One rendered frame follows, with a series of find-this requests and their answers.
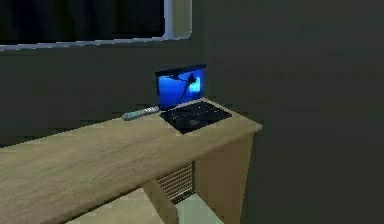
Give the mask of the black laptop with blue screen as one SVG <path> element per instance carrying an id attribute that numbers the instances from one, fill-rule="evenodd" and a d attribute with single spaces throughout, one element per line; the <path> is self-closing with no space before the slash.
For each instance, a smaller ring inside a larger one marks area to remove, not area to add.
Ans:
<path id="1" fill-rule="evenodd" d="M 211 103 L 198 101 L 203 97 L 205 69 L 205 64 L 199 64 L 155 73 L 159 116 L 181 134 L 232 116 Z"/>

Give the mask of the grey remote control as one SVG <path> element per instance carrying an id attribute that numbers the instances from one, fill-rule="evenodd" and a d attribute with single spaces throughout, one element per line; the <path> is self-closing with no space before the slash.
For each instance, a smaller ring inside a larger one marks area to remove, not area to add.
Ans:
<path id="1" fill-rule="evenodd" d="M 121 116 L 121 118 L 124 121 L 131 121 L 131 120 L 143 117 L 143 116 L 147 116 L 147 115 L 150 115 L 150 114 L 153 114 L 153 113 L 157 113 L 158 111 L 159 111 L 159 107 L 158 106 L 153 106 L 153 107 L 148 107 L 148 108 L 145 108 L 145 109 L 142 109 L 142 110 L 138 110 L 138 111 L 124 113 Z"/>

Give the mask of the light wooden desk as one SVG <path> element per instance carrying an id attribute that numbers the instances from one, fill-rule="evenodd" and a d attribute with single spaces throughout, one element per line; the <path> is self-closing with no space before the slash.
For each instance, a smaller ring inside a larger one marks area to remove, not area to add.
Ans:
<path id="1" fill-rule="evenodd" d="M 0 149 L 0 224 L 63 224 L 144 186 L 195 169 L 195 189 L 224 224 L 240 224 L 253 136 L 261 125 L 236 112 L 185 135 L 152 114 L 120 118 Z"/>

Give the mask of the window with pale frame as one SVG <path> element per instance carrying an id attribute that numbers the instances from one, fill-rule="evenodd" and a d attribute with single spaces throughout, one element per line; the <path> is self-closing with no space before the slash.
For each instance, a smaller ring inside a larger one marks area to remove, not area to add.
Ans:
<path id="1" fill-rule="evenodd" d="M 193 0 L 0 0 L 0 51 L 187 39 Z"/>

